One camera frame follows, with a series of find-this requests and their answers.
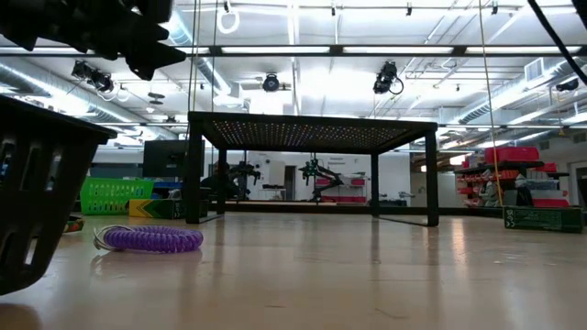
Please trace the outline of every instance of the black metal frame table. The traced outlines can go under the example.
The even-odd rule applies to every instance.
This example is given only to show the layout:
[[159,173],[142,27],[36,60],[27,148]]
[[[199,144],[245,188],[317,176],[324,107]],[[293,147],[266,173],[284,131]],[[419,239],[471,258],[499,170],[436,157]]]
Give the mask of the black metal frame table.
[[[200,224],[200,173],[202,138],[218,149],[218,192],[216,212],[227,209],[225,186],[228,150],[290,151],[371,156],[371,207],[296,205],[299,213],[371,214],[380,217],[379,156],[419,138],[426,139],[427,221],[421,226],[438,225],[437,123],[397,120],[349,119],[298,115],[248,115],[191,112],[188,115],[189,150],[186,180],[188,224]],[[278,204],[251,208],[245,203],[231,205],[231,211],[280,212]],[[401,220],[382,218],[396,222]]]

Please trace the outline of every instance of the vent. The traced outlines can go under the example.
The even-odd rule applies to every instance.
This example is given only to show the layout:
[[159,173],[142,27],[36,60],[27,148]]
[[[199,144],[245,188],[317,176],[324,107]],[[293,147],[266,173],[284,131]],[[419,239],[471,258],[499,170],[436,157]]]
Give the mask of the vent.
[[526,81],[528,83],[542,78],[544,75],[544,59],[539,58],[528,64],[526,67],[524,67],[524,73],[526,74]]
[[550,141],[542,141],[538,144],[540,150],[548,150],[550,149]]
[[587,133],[580,133],[580,134],[575,134],[572,137],[572,142],[573,143],[582,143],[587,141]]

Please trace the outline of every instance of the black plastic basket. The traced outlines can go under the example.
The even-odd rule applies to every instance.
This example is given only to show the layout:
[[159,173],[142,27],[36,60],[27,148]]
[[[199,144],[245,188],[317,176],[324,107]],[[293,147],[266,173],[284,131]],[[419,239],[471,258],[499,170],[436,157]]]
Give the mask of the black plastic basket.
[[0,295],[43,276],[98,145],[115,136],[0,96]]

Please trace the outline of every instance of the floor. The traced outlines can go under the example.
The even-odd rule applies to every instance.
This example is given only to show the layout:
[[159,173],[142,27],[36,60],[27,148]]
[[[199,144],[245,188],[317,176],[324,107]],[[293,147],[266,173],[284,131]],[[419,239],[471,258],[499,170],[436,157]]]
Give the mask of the floor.
[[229,214],[201,252],[96,250],[88,217],[43,279],[0,297],[3,330],[585,329],[587,236],[364,215]]

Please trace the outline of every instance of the green plastic basket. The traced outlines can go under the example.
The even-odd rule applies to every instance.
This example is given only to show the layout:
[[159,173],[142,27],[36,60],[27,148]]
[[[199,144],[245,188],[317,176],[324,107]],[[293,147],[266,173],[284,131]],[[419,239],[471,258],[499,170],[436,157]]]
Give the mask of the green plastic basket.
[[84,215],[126,215],[131,199],[150,199],[153,181],[88,177],[81,192]]

